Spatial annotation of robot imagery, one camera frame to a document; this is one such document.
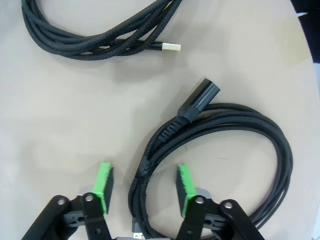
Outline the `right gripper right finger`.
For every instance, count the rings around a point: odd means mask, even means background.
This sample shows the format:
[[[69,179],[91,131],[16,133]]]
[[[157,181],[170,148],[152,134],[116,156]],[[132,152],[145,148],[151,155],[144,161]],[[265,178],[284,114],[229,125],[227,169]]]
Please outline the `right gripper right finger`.
[[[215,240],[231,240],[236,234],[243,240],[264,238],[237,201],[218,204],[198,193],[184,164],[177,167],[175,186],[183,217],[177,240],[200,240],[203,229],[211,230]]]

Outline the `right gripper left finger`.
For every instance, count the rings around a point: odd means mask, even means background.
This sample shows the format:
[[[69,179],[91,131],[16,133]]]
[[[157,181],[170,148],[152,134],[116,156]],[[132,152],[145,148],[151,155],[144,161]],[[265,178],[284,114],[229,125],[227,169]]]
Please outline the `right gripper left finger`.
[[[90,192],[72,200],[54,196],[22,239],[68,240],[84,226],[89,240],[111,240],[104,215],[109,211],[113,185],[114,168],[111,163],[102,163]]]

